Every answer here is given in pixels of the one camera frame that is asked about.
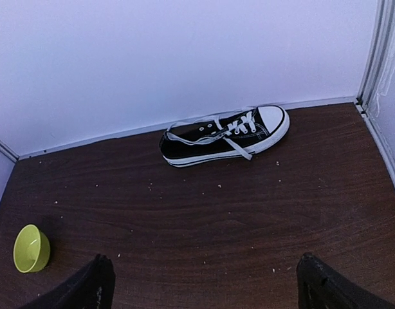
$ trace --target dark wooden table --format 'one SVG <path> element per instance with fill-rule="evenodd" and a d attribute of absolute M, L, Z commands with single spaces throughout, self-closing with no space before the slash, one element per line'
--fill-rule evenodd
<path fill-rule="evenodd" d="M 0 205 L 0 309 L 51 290 L 96 253 L 114 308 L 296 308 L 310 251 L 395 303 L 395 192 L 352 104 L 289 111 L 251 162 L 168 166 L 160 132 L 20 161 Z M 39 226 L 47 268 L 20 274 L 16 234 Z"/>

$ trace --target black canvas upper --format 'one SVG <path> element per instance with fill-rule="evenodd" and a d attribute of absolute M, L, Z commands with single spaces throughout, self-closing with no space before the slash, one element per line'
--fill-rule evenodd
<path fill-rule="evenodd" d="M 284 111 L 280 108 L 282 111 L 282 120 L 280 124 L 277 126 L 276 129 L 278 129 L 285 117 Z M 222 125 L 223 128 L 227 129 L 227 125 L 232 123 L 233 121 L 240 120 L 240 118 L 243 115 L 246 115 L 247 112 L 249 111 L 244 111 L 242 113 L 233 115 L 228 118 L 224 119 L 219 119 L 219 123 Z M 254 145 L 262 140 L 267 139 L 269 136 L 271 136 L 273 132 L 269 132 L 266 129 L 265 124 L 262 121 L 261 115 L 258 111 L 257 108 L 252 110 L 252 117 L 255 122 L 256 126 L 256 132 L 252 133 L 249 130 L 247 134 L 244 134 L 242 131 L 239 134 L 234 134 L 227 136 L 230 140 L 241 146 L 242 148 Z M 201 137 L 204 136 L 214 136 L 212 135 L 213 132 L 218 133 L 219 129 L 217 128 L 216 124 L 214 121 L 209 121 L 209 122 L 200 122 L 197 124 L 194 124 L 190 127 L 190 130 L 185 131 L 182 134 L 177 134 L 176 133 L 176 128 L 174 128 L 174 134 L 178 135 L 179 137 L 189 140 L 189 141 L 196 141 Z M 181 141 L 178 140 L 170 140 L 168 138 L 167 132 L 163 134 L 163 137 L 160 141 L 160 150 L 165 158 L 168 159 L 181 159 L 181 158 L 189 158 L 193 156 L 203 156 L 203 155 L 212 155 L 216 153 L 223 153 L 227 151 L 232 151 L 234 150 L 231 145 L 229 145 L 225 140 L 219 139 L 213 141 L 211 144 L 207 145 L 187 145 Z"/>

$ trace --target shoe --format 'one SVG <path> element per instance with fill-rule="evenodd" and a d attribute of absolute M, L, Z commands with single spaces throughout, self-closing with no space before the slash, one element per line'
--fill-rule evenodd
<path fill-rule="evenodd" d="M 187 124 L 171 125 L 160 141 L 164 159 L 176 167 L 239 156 L 251 160 L 253 154 L 267 150 L 286 134 L 289 115 L 278 106 L 264 106 L 228 118 L 205 117 L 192 127 L 185 127 Z"/>

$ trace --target white toe cap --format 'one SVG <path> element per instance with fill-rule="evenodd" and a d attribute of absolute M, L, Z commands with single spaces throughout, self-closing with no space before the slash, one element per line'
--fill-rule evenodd
<path fill-rule="evenodd" d="M 266 129 L 272 133 L 282 122 L 284 112 L 277 106 L 263 106 L 258 108 Z"/>

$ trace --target cup rim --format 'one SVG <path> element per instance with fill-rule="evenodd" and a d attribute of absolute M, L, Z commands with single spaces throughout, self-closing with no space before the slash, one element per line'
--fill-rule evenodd
<path fill-rule="evenodd" d="M 14 245 L 14 247 L 13 247 L 13 261 L 14 261 L 14 263 L 15 263 L 15 266 L 16 266 L 17 270 L 20 271 L 20 272 L 22 272 L 22 273 L 24 273 L 24 274 L 27 273 L 27 272 L 29 272 L 29 271 L 31 271 L 31 270 L 33 269 L 33 267 L 36 265 L 37 261 L 39 260 L 39 256 L 40 256 L 40 254 L 41 254 L 41 251 L 39 250 L 39 252 L 37 253 L 35 262 L 33 263 L 33 265 L 32 265 L 30 268 L 28 268 L 28 269 L 26 269 L 26 270 L 21 269 L 21 268 L 17 265 L 17 261 L 16 261 L 16 257 L 15 257 L 15 251 L 16 251 L 16 247 L 17 247 L 17 242 L 19 241 L 19 238 L 20 238 L 21 234 L 24 233 L 24 231 L 25 231 L 26 229 L 34 229 L 34 230 L 36 230 L 36 231 L 37 231 L 37 239 L 39 240 L 39 244 L 40 244 L 41 241 L 42 241 L 42 240 L 41 240 L 41 233 L 40 233 L 40 230 L 39 230 L 39 228 L 38 228 L 36 225 L 34 225 L 34 224 L 27 224 L 27 225 L 26 225 L 25 227 L 23 227 L 23 228 L 20 230 L 20 232 L 18 233 L 18 235 L 17 235 L 17 237 L 16 237 L 15 245 Z"/>

